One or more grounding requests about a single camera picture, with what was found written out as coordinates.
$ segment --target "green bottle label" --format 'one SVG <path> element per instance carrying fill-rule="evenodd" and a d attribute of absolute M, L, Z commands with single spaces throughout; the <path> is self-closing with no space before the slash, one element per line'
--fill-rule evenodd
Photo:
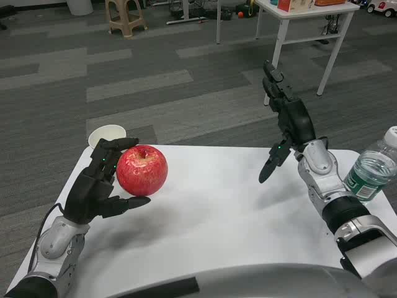
<path fill-rule="evenodd" d="M 344 180 L 346 186 L 360 199 L 369 201 L 373 198 L 384 186 L 370 184 L 359 177 L 352 168 Z"/>

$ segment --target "bottle cap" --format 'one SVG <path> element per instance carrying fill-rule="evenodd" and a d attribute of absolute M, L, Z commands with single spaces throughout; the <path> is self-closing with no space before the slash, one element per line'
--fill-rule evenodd
<path fill-rule="evenodd" d="M 397 148 L 397 126 L 389 128 L 385 134 L 385 142 L 387 145 Z"/>

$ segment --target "box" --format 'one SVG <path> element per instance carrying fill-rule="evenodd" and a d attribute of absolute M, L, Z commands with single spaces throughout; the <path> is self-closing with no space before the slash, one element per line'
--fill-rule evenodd
<path fill-rule="evenodd" d="M 346 0 L 316 0 L 317 6 L 344 4 Z"/>
<path fill-rule="evenodd" d="M 308 11 L 314 8 L 314 0 L 279 0 L 278 8 L 287 12 Z"/>

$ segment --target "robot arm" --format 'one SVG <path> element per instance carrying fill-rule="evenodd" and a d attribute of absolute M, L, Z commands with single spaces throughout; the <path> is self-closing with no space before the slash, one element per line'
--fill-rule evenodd
<path fill-rule="evenodd" d="M 100 139 L 92 152 L 90 165 L 74 182 L 65 204 L 57 206 L 58 216 L 52 226 L 39 230 L 27 275 L 6 294 L 10 298 L 62 298 L 71 287 L 79 255 L 84 248 L 84 236 L 89 222 L 97 215 L 116 216 L 128 209 L 150 202 L 148 197 L 120 199 L 109 197 L 113 190 L 114 173 L 122 150 L 135 146 L 136 138 L 121 138 L 108 142 Z"/>
<path fill-rule="evenodd" d="M 397 237 L 345 188 L 337 160 L 328 151 L 327 138 L 316 138 L 305 105 L 293 96 L 283 74 L 268 61 L 264 63 L 264 71 L 263 86 L 270 97 L 270 107 L 279 113 L 283 140 L 272 147 L 259 182 L 263 183 L 281 166 L 293 148 L 309 198 L 334 234 L 343 255 L 342 267 L 360 279 L 372 281 L 382 279 L 377 268 L 385 264 L 388 268 L 394 264 L 397 272 Z"/>

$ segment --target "toy car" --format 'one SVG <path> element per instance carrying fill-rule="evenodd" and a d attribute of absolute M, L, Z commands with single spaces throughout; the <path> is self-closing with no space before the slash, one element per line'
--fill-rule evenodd
<path fill-rule="evenodd" d="M 394 17 L 397 11 L 397 0 L 372 0 L 367 11 L 369 13 L 380 11 L 385 17 Z"/>

